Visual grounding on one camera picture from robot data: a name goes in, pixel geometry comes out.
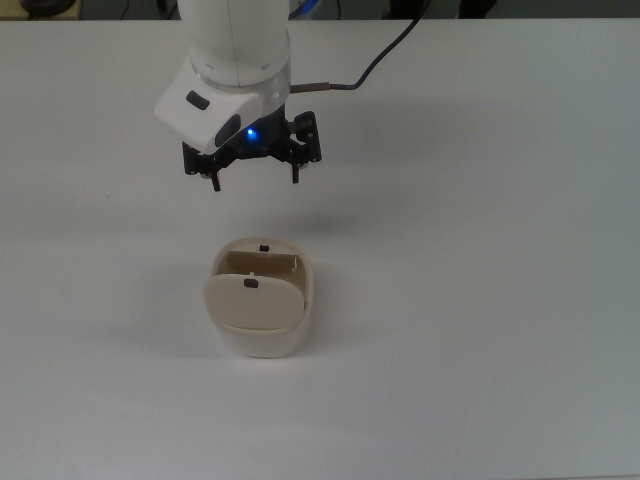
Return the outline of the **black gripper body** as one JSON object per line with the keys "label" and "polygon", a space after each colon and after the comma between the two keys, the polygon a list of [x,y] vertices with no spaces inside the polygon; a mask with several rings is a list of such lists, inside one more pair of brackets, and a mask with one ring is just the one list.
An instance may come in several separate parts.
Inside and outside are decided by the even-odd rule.
{"label": "black gripper body", "polygon": [[271,156],[272,150],[289,137],[285,107],[282,106],[235,134],[219,149],[219,157],[234,161]]}

